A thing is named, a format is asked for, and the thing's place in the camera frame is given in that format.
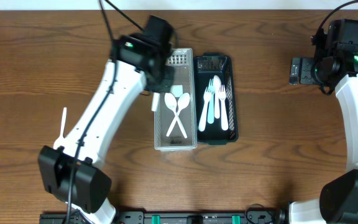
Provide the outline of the white plastic fork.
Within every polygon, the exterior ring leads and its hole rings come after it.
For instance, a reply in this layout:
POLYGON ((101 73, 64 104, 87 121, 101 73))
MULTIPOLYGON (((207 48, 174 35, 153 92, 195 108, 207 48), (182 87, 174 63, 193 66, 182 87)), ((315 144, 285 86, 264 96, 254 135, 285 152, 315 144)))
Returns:
POLYGON ((212 95, 211 89, 210 87, 207 87, 203 95, 204 104, 203 104, 203 109, 201 111, 200 121, 198 125, 198 131, 200 132, 203 132, 206 128, 208 105, 209 105, 209 101, 211 100, 211 95, 212 95))
POLYGON ((228 119, 226 112, 226 89, 224 85, 221 85, 218 92, 218 98, 221 102, 221 128, 223 131, 228 130, 228 119))

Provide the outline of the pale pink plastic spoon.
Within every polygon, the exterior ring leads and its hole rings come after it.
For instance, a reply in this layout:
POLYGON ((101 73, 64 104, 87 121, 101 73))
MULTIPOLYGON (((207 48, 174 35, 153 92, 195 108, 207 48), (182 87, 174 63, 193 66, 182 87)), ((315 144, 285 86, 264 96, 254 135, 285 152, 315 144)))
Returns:
POLYGON ((214 117, 216 119, 220 118, 220 112, 219 112, 219 89, 221 87, 221 79, 215 75, 213 77, 213 84, 214 84, 214 117))

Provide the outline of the mint green plastic fork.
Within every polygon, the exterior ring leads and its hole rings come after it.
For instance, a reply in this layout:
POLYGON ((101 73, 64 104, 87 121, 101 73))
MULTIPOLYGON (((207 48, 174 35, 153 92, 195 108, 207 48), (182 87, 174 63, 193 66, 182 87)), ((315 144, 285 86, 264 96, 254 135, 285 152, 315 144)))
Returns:
POLYGON ((213 100, 213 97, 214 97, 214 93, 215 93, 213 78, 211 78, 209 81, 208 90, 211 92, 211 99, 210 99, 209 105, 208 105, 207 122, 209 124, 213 124, 214 123, 214 100, 213 100))

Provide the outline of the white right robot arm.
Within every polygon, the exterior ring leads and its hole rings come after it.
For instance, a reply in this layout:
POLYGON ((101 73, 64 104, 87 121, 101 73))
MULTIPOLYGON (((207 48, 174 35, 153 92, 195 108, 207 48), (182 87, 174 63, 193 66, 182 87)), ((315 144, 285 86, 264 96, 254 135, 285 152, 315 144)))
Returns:
POLYGON ((339 101, 347 144, 346 171, 317 199, 289 204, 284 223, 358 223, 358 20, 332 21, 312 37, 314 57, 295 57, 291 85, 316 85, 339 101))

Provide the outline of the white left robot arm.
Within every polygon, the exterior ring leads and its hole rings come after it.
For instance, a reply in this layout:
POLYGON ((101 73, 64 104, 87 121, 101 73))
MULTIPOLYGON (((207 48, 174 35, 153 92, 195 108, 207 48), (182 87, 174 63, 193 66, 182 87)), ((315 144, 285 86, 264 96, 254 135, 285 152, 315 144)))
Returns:
POLYGON ((134 100, 143 92, 164 93, 173 84, 170 39, 174 28, 150 16, 144 29, 114 40, 102 80, 79 121, 61 142, 40 150, 46 192, 67 203, 63 223, 112 223, 112 180, 101 170, 111 141, 134 100))

